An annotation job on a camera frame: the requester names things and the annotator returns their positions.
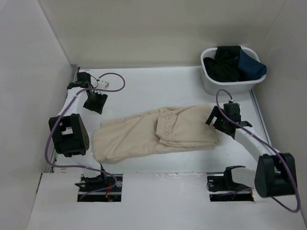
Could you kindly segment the beige drawstring trousers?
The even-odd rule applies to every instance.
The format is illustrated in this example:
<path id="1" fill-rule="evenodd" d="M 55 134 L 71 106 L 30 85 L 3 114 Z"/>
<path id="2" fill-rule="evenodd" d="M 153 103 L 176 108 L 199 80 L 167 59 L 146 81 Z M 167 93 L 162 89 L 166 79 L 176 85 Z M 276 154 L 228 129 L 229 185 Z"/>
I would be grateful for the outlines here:
<path id="1" fill-rule="evenodd" d="M 100 163 L 128 158 L 212 150 L 219 145 L 213 126 L 205 122 L 208 104 L 162 107 L 102 122 L 93 132 L 93 156 Z"/>

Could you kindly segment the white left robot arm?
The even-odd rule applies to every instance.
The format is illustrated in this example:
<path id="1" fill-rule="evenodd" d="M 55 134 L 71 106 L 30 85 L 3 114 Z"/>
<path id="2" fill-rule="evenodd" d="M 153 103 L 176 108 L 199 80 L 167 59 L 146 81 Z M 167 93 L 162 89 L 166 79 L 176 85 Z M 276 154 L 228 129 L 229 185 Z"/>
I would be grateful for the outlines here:
<path id="1" fill-rule="evenodd" d="M 82 182 L 77 186 L 84 188 L 85 191 L 91 189 L 103 191 L 107 187 L 107 175 L 101 172 L 104 168 L 88 151 L 91 140 L 82 121 L 81 112 L 82 109 L 87 109 L 101 114 L 107 95 L 87 90 L 76 96 L 79 90 L 92 86 L 91 78 L 89 73 L 80 72 L 77 73 L 77 81 L 68 85 L 68 96 L 61 111 L 64 112 L 72 99 L 76 100 L 60 119 L 52 135 L 52 140 L 58 154 L 70 158 L 78 166 L 85 167 L 83 169 L 84 176 L 81 178 Z"/>

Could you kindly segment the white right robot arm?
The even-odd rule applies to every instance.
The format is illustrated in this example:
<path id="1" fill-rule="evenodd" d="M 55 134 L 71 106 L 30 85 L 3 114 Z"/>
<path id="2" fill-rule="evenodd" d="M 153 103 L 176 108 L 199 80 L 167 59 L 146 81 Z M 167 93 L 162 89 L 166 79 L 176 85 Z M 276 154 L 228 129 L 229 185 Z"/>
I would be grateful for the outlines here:
<path id="1" fill-rule="evenodd" d="M 271 149 L 252 124 L 241 119 L 237 103 L 225 103 L 222 109 L 215 106 L 205 123 L 241 144 L 257 162 L 254 170 L 241 165 L 226 167 L 222 178 L 225 190 L 254 188 L 262 198 L 296 193 L 294 157 Z"/>

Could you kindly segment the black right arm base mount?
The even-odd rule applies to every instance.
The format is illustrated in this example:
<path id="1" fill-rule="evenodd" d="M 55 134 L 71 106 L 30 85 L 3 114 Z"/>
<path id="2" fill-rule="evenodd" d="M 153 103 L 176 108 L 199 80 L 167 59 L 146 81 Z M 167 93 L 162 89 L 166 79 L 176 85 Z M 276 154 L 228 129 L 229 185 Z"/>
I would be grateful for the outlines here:
<path id="1" fill-rule="evenodd" d="M 228 166 L 223 173 L 207 174 L 207 190 L 211 202 L 254 202 L 253 188 L 233 180 L 234 169 L 245 166 Z"/>

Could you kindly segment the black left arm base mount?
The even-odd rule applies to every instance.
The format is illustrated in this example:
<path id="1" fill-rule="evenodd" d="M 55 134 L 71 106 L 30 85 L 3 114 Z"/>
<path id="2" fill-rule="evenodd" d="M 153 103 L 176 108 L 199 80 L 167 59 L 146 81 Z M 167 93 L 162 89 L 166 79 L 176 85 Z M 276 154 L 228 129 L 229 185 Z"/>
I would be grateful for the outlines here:
<path id="1" fill-rule="evenodd" d="M 78 202 L 121 202 L 123 174 L 113 176 L 81 177 L 78 187 Z"/>

